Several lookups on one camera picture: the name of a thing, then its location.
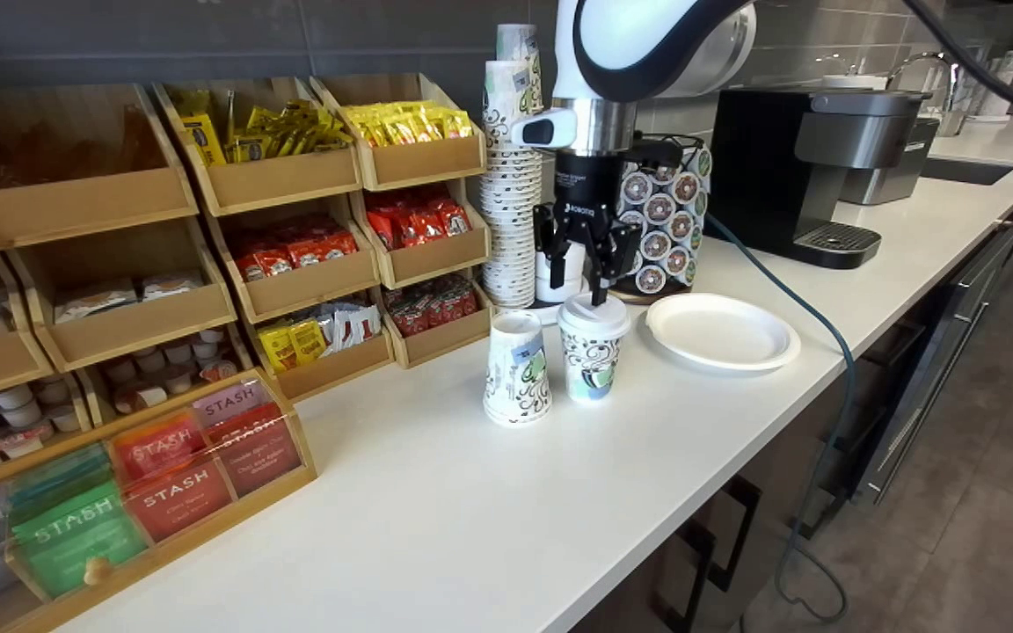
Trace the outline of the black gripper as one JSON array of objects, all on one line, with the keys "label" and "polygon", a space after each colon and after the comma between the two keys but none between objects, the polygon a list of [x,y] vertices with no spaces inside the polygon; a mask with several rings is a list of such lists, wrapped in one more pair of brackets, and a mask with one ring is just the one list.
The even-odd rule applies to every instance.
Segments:
[{"label": "black gripper", "polygon": [[558,150],[551,199],[539,202],[539,249],[550,263],[550,283],[565,283],[565,253],[580,242],[591,307],[608,297],[613,280],[633,266],[639,245],[639,227],[619,218],[619,187],[619,153]]}]

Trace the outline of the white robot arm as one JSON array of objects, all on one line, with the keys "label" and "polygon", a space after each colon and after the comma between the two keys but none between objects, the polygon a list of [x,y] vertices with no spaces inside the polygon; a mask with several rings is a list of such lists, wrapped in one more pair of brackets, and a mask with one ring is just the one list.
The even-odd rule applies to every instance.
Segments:
[{"label": "white robot arm", "polygon": [[558,0],[551,105],[505,131],[512,147],[551,150],[539,207],[551,280],[585,245],[588,303],[629,272],[639,231],[619,218],[635,105],[695,69],[695,93],[726,88],[756,47],[756,0]]}]

